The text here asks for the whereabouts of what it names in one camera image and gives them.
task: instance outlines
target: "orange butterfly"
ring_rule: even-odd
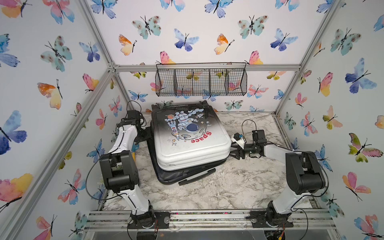
[[[101,118],[96,119],[96,125],[100,126],[100,130],[102,130],[105,126],[105,119],[107,118],[107,115],[104,117],[103,111],[101,109],[99,109],[99,114]]]
[[[216,55],[220,55],[227,51],[228,47],[233,43],[235,40],[232,40],[232,42],[228,43],[228,40],[224,37],[224,35],[221,33],[217,38],[217,44],[220,45],[219,47],[215,48]]]
[[[129,54],[133,53],[133,48],[135,47],[135,44],[136,44],[136,40],[135,42],[132,44],[131,41],[129,41],[126,37],[124,37],[123,35],[119,35],[119,42],[121,43],[122,47],[121,48],[121,52],[128,56]]]
[[[43,96],[46,96],[47,98],[51,98],[50,106],[52,108],[60,109],[61,99],[63,99],[63,96],[61,95],[61,92],[60,92],[59,79],[56,79],[56,85],[57,87],[46,84],[46,83],[37,83],[37,88],[39,89],[40,93]]]

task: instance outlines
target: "metal beam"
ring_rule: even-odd
[[[320,26],[318,27],[315,36],[312,38],[312,41],[310,45],[307,48],[307,51],[305,52],[305,55],[303,56],[300,65],[302,68],[299,72],[297,72],[293,78],[291,79],[283,98],[279,102],[275,113],[279,114],[281,109],[283,108],[284,104],[288,101],[288,96],[291,93],[292,89],[294,88],[295,84],[299,81],[299,78],[303,75],[305,71],[305,67],[307,66],[308,62],[312,58],[312,54],[315,50],[315,47],[317,43],[319,43],[325,34],[327,28],[329,27],[331,21],[335,18],[337,11],[341,8],[341,6],[344,4],[344,0],[335,0],[333,1],[330,8],[327,10],[326,15],[324,16],[323,20],[320,23]]]
[[[0,239],[16,240],[17,235],[23,228],[34,207],[40,200],[40,197],[43,195],[44,190],[47,188],[56,173],[58,166],[69,151],[80,130],[83,128],[84,123],[88,119],[96,103],[99,101],[104,90],[110,83],[113,74],[114,73],[112,71],[106,71],[103,74],[89,101],[85,104],[85,106],[83,106],[75,120],[68,126],[68,132],[58,144],[55,152],[48,158],[40,174],[35,177],[35,181],[30,187],[29,192],[23,196],[23,202],[14,211],[14,214],[9,219],[9,222],[4,224],[2,227],[0,231]]]
[[[244,68],[244,63],[223,65],[218,63],[204,63],[204,64],[167,64],[167,65],[119,65],[116,66],[116,72],[156,72],[157,67],[159,69],[186,69],[186,68],[198,68],[198,69],[212,69],[212,68]],[[247,71],[299,71],[299,64],[247,64],[245,67]]]

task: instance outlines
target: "suitcase lid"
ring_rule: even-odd
[[[227,151],[230,147],[230,137],[206,101],[162,109],[153,105],[152,110],[158,161],[176,163],[188,159],[191,152],[198,156]]]

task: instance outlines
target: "pink butterfly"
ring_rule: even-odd
[[[301,98],[301,93],[298,93],[297,97],[295,98],[295,101],[296,101],[296,105],[299,105],[301,109],[303,109],[302,104],[305,103],[305,101],[307,101],[307,97]]]
[[[104,128],[105,119],[107,118],[107,115],[105,115],[105,117],[104,117],[103,111],[101,109],[99,109],[99,114],[100,114],[101,118],[96,119],[96,125],[100,126],[99,127],[100,130],[102,130]]]
[[[51,224],[49,224],[43,217],[41,217],[41,216],[38,217],[36,219],[37,227],[39,229],[46,229],[46,230],[43,231],[37,237],[35,237],[33,240],[49,240],[49,239],[51,239],[51,237],[53,237],[53,234],[52,234],[53,221],[56,218],[57,218],[57,216],[55,217],[55,215],[53,215],[52,222],[51,222]]]
[[[362,193],[371,193],[371,189],[369,187],[366,187],[364,185],[360,185],[356,187],[356,182],[357,182],[358,176],[354,172],[349,172],[348,173],[348,178],[347,176],[343,176],[343,182],[345,183],[346,188],[349,188],[357,197],[358,201],[359,199],[362,200],[356,193],[357,192],[362,192]]]
[[[43,0],[43,3],[47,6],[52,6],[51,16],[58,24],[63,24],[63,16],[66,16],[69,21],[73,22],[74,14],[72,10],[67,8],[70,0]]]
[[[269,88],[260,88],[261,85],[259,85],[257,88],[255,88],[253,85],[249,86],[249,93],[247,94],[247,97],[252,97],[255,95],[256,98],[261,98],[263,95],[261,93],[265,93],[266,90]]]
[[[74,205],[76,204],[79,199],[77,198],[77,193],[79,193],[80,190],[83,190],[85,188],[85,180],[80,180],[81,173],[80,169],[77,169],[76,173],[73,176],[73,182],[70,184],[70,182],[67,180],[68,183],[65,183],[70,186],[67,190],[62,192],[57,199],[62,200],[63,202],[66,202],[68,198],[70,199],[70,204]]]
[[[116,102],[115,102],[115,100],[113,100],[113,103],[111,103],[109,105],[109,108],[111,109],[111,111],[113,111],[113,115],[115,115],[115,117],[117,117],[118,111],[122,110],[122,106],[120,105],[120,95],[117,97]]]
[[[313,122],[314,120],[311,121],[311,114],[309,112],[305,115],[305,119],[301,120],[300,125],[304,127],[304,135],[307,137],[310,135],[310,132],[313,134],[317,133],[316,128],[311,124]]]

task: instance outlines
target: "yellow butterfly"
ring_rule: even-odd
[[[215,48],[216,55],[226,52],[229,45],[231,45],[231,43],[233,43],[234,41],[235,40],[232,40],[232,42],[228,43],[228,40],[221,33],[217,38],[217,44],[219,45],[219,47]]]
[[[129,54],[133,53],[133,48],[135,47],[135,43],[137,42],[135,40],[135,42],[132,44],[131,41],[129,41],[126,37],[124,37],[123,35],[119,35],[119,42],[121,43],[122,47],[121,48],[121,52],[128,56]]]

